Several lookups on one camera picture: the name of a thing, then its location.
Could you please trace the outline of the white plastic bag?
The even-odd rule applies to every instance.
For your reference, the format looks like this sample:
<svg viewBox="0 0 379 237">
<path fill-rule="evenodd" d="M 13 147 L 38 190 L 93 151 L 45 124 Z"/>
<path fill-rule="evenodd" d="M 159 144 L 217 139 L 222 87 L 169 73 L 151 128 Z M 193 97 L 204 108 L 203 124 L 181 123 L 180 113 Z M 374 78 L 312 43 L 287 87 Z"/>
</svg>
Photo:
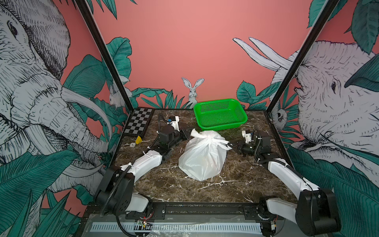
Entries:
<svg viewBox="0 0 379 237">
<path fill-rule="evenodd" d="M 190 178 L 204 181 L 218 175 L 224 166 L 229 141 L 213 130 L 191 131 L 192 139 L 179 158 L 179 168 Z"/>
</svg>

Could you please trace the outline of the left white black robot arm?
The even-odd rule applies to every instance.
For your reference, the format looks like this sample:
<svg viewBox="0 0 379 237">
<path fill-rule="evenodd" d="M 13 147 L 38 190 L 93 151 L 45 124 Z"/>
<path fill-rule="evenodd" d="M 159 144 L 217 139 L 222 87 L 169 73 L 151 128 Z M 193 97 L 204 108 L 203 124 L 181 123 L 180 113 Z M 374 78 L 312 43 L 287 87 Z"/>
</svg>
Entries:
<svg viewBox="0 0 379 237">
<path fill-rule="evenodd" d="M 100 216 L 118 216 L 128 212 L 152 215 L 152 201 L 134 192 L 134 184 L 167 160 L 175 146 L 190 139 L 191 131 L 192 128 L 187 126 L 175 129 L 173 125 L 166 125 L 142 156 L 123 166 L 110 166 L 94 195 L 94 201 L 101 206 Z"/>
</svg>

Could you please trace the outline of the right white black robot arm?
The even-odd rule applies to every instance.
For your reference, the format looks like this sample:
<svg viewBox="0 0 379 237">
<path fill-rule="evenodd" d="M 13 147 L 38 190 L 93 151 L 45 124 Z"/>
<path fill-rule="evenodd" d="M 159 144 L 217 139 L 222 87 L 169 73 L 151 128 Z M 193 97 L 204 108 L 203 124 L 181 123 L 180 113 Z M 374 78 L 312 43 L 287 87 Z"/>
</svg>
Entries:
<svg viewBox="0 0 379 237">
<path fill-rule="evenodd" d="M 260 219 L 271 224 L 270 227 L 261 227 L 265 237 L 278 233 L 275 226 L 277 217 L 297 224 L 303 234 L 309 237 L 341 230 L 337 199 L 330 189 L 322 189 L 307 180 L 272 151 L 267 133 L 244 130 L 242 137 L 243 140 L 230 142 L 228 146 L 239 155 L 253 157 L 259 165 L 279 178 L 298 200 L 292 203 L 274 196 L 260 198 L 257 214 Z"/>
</svg>

